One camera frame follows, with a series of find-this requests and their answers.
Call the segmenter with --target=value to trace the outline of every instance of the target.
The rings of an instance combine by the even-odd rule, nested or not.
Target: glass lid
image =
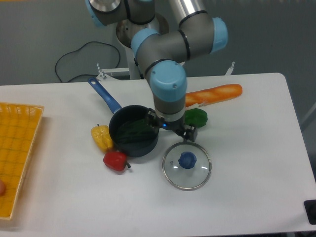
[[[195,190],[208,180],[212,162],[206,150],[193,142],[179,142],[171,146],[162,160],[167,180],[182,190]]]

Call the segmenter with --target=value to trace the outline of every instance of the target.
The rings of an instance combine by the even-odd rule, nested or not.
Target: pan handle
[[[119,109],[121,109],[121,105],[109,94],[109,92],[98,82],[96,78],[90,78],[88,83],[95,89],[96,92],[104,99],[104,101],[109,106],[110,110],[113,114],[115,114]]]

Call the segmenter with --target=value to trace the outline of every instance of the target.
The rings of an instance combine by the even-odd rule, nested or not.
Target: gray wall
[[[316,1],[205,0],[207,10],[227,24],[226,49],[185,64],[188,76],[223,75],[232,61],[235,74],[280,72],[287,78],[299,120],[316,101]],[[157,12],[177,24],[167,0],[156,0]],[[119,67],[126,67],[115,25],[96,28],[84,0],[0,2],[0,85],[55,83],[56,61],[88,41],[117,46]],[[116,52],[89,46],[64,58],[58,67],[63,80],[113,68]],[[303,133],[310,156],[316,156],[316,123]]]

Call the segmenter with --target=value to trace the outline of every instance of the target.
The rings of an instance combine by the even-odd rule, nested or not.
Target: baguette
[[[186,94],[186,107],[199,104],[209,105],[225,100],[234,99],[242,94],[242,87],[239,84],[221,85],[215,88],[199,90]]]

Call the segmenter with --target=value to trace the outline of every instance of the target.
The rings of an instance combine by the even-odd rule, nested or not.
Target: saucepan
[[[151,152],[157,144],[159,128],[146,124],[148,108],[141,105],[122,108],[96,78],[90,78],[88,82],[113,113],[109,134],[115,147],[129,157],[142,157]]]

